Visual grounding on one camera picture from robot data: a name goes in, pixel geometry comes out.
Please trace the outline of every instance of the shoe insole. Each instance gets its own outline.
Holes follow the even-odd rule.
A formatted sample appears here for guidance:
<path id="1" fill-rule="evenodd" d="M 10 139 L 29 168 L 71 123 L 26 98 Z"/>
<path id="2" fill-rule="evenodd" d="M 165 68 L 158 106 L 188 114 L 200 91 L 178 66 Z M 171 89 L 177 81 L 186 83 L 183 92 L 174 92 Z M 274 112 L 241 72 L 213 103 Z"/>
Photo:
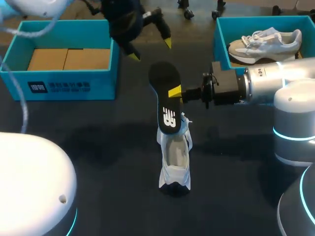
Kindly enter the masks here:
<path id="1" fill-rule="evenodd" d="M 169 166 L 186 167 L 187 148 L 186 139 L 183 135 L 169 137 L 166 143 L 166 163 Z"/>
<path id="2" fill-rule="evenodd" d="M 181 78 L 169 62 L 157 62 L 149 71 L 157 95 L 157 122 L 162 133 L 176 134 L 181 128 Z"/>

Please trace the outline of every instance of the dark tabletop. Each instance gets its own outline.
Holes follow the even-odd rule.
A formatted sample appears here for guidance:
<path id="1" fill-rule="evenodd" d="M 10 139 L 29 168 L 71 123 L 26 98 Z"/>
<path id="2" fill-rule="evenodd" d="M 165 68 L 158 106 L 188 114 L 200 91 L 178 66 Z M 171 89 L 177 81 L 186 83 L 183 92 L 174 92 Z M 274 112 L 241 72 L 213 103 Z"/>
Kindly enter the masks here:
<path id="1" fill-rule="evenodd" d="M 28 133 L 71 158 L 78 179 L 78 236 L 279 236 L 276 208 L 296 173 L 275 161 L 269 106 L 184 106 L 190 132 L 191 193 L 158 189 L 157 98 L 148 70 L 174 63 L 184 88 L 199 86 L 211 42 L 138 43 L 140 63 L 123 58 L 117 99 L 30 102 Z M 22 115 L 0 85 L 0 130 L 19 132 Z"/>

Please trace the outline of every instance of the blue storage bin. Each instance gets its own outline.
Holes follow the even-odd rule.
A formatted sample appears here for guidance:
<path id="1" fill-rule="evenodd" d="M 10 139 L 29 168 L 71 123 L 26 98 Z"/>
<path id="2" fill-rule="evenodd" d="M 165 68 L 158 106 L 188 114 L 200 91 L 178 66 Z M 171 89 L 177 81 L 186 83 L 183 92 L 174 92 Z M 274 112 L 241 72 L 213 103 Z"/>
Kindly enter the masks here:
<path id="1" fill-rule="evenodd" d="M 39 31 L 50 21 L 23 21 L 19 30 Z M 35 49 L 110 49 L 108 69 L 27 71 Z M 113 100 L 119 63 L 119 47 L 110 38 L 107 20 L 58 21 L 39 38 L 14 37 L 3 60 L 20 83 L 26 100 Z M 8 72 L 0 75 L 14 100 L 18 93 Z"/>
<path id="2" fill-rule="evenodd" d="M 245 67 L 233 67 L 226 46 L 255 31 L 274 27 L 280 32 L 302 32 L 300 53 L 303 58 L 315 57 L 315 25 L 309 16 L 261 16 L 261 17 L 220 17 L 214 35 L 214 58 L 220 61 L 222 70 L 235 69 L 244 74 Z"/>

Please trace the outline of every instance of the white cable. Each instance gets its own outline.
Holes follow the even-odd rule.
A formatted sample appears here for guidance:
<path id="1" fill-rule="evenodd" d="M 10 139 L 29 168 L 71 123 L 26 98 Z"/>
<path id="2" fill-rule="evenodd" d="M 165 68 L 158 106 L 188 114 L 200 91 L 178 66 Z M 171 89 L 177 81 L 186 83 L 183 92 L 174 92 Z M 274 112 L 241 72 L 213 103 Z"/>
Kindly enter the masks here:
<path id="1" fill-rule="evenodd" d="M 13 84 L 14 84 L 17 92 L 18 92 L 18 95 L 20 97 L 20 103 L 21 103 L 22 113 L 23 113 L 23 124 L 22 124 L 22 128 L 21 128 L 21 133 L 25 134 L 26 129 L 28 127 L 28 122 L 29 122 L 29 111 L 28 111 L 28 107 L 26 105 L 26 100 L 24 98 L 23 91 L 21 89 L 19 82 L 16 80 L 12 71 L 10 70 L 10 68 L 3 62 L 1 56 L 0 56 L 0 63 L 2 65 L 2 67 L 8 72 L 9 77 L 10 77 L 11 81 L 13 82 Z"/>
<path id="2" fill-rule="evenodd" d="M 37 38 L 37 37 L 41 37 L 44 34 L 48 33 L 49 31 L 51 31 L 53 29 L 53 27 L 56 25 L 57 21 L 59 20 L 59 18 L 61 17 L 61 15 L 63 14 L 63 12 L 65 11 L 65 9 L 73 2 L 73 0 L 67 0 L 67 3 L 65 5 L 65 7 L 60 11 L 59 14 L 57 14 L 56 16 L 53 17 L 53 19 L 51 20 L 51 22 L 49 23 L 49 25 L 47 25 L 44 29 L 37 31 L 37 32 L 25 32 L 25 31 L 19 31 L 17 29 L 12 29 L 12 28 L 7 28 L 7 27 L 0 27 L 0 30 L 6 32 L 6 33 L 10 33 L 19 37 L 23 37 L 23 38 Z"/>
<path id="3" fill-rule="evenodd" d="M 46 26 L 44 29 L 38 31 L 38 32 L 25 32 L 25 31 L 19 31 L 17 29 L 11 29 L 11 28 L 7 28 L 7 27 L 0 27 L 0 30 L 6 32 L 6 33 L 11 33 L 13 35 L 16 36 L 20 36 L 20 37 L 24 37 L 24 38 L 37 38 L 37 37 L 41 37 L 44 34 L 48 33 L 49 31 L 51 31 L 51 29 L 56 25 L 57 21 L 59 20 L 59 18 L 61 17 L 61 15 L 63 14 L 64 10 L 73 2 L 73 0 L 68 0 L 68 3 L 66 4 L 65 8 L 62 9 L 62 11 L 60 11 L 59 14 L 57 14 L 52 21 L 49 23 L 48 26 Z M 22 124 L 22 128 L 21 128 L 21 133 L 25 134 L 27 127 L 28 127 L 28 122 L 29 122 L 29 111 L 28 111 L 28 107 L 26 105 L 26 100 L 23 94 L 23 91 L 21 89 L 21 86 L 19 84 L 19 82 L 16 80 L 16 78 L 14 77 L 12 71 L 10 70 L 10 68 L 3 62 L 2 57 L 0 56 L 0 65 L 8 72 L 8 75 L 12 81 L 12 83 L 14 84 L 18 95 L 20 97 L 20 103 L 21 103 L 21 107 L 22 107 L 22 113 L 23 113 L 23 124 Z"/>

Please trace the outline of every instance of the white shoe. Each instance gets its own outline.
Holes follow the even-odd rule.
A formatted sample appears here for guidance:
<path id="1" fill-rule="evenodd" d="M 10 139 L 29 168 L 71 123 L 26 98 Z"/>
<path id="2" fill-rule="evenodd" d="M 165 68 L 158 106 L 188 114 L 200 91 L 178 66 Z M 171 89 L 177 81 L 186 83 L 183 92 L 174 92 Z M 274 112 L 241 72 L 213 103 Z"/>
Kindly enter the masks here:
<path id="1" fill-rule="evenodd" d="M 302 32 L 297 29 L 283 33 L 270 28 L 256 31 L 252 36 L 242 36 L 230 43 L 229 54 L 240 62 L 255 64 L 262 58 L 274 61 L 295 60 L 295 54 L 302 44 Z"/>
<path id="2" fill-rule="evenodd" d="M 157 129 L 157 142 L 161 145 L 163 156 L 159 188 L 177 182 L 190 190 L 189 151 L 192 148 L 192 140 L 188 124 L 191 121 L 184 113 L 181 120 L 181 129 L 177 134 L 165 135 Z"/>

